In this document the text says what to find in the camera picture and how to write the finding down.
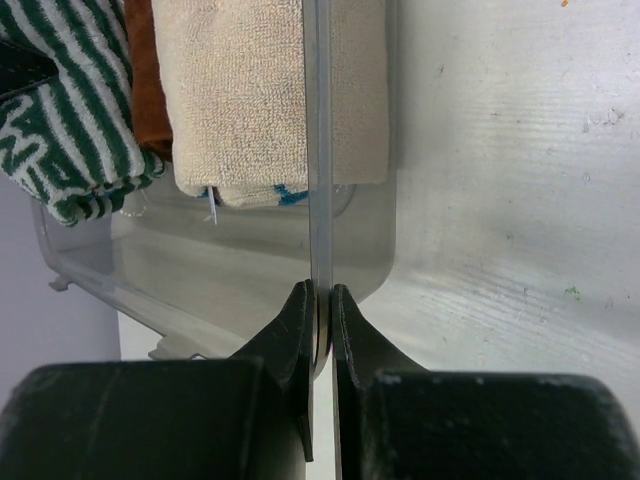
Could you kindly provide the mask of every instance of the fabric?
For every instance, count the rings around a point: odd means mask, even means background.
[[[124,13],[133,72],[133,133],[142,147],[170,160],[173,134],[160,84],[151,0],[127,0]]]
[[[385,2],[333,1],[334,183],[384,182]],[[301,0],[152,0],[178,187],[225,205],[307,185]]]
[[[0,104],[0,167],[60,223],[116,211],[164,172],[131,132],[118,0],[3,0],[0,38],[58,67],[54,80]]]

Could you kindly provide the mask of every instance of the brown fabric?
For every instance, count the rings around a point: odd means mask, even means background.
[[[124,12],[133,71],[133,133],[140,146],[170,160],[173,132],[160,83],[151,0],[126,0]]]

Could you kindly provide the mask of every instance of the white wall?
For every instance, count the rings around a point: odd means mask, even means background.
[[[34,368],[60,362],[118,360],[116,311],[55,279],[40,255],[30,198],[0,175],[0,407]]]

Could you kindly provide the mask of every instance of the white surface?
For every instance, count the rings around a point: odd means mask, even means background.
[[[122,360],[149,360],[155,350],[159,334],[118,313]],[[314,384],[313,453],[315,461],[307,464],[307,480],[335,479],[335,449],[333,445],[333,393],[331,360]]]
[[[156,349],[162,336],[120,312],[118,326],[122,360],[150,360],[149,352]]]
[[[396,256],[365,316],[428,368],[595,376],[638,429],[640,2],[398,4]]]

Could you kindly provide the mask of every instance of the black object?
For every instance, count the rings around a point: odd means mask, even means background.
[[[428,372],[345,286],[332,309],[343,479],[640,478],[632,430],[597,380]]]
[[[0,418],[0,479],[304,478],[313,308],[297,284],[227,360],[32,372]]]
[[[0,418],[0,478],[304,478],[314,300],[297,284],[227,360],[36,370]],[[344,286],[332,313],[339,478],[640,478],[635,438],[598,381],[428,372]]]
[[[0,40],[0,102],[57,75],[55,62],[42,53]]]

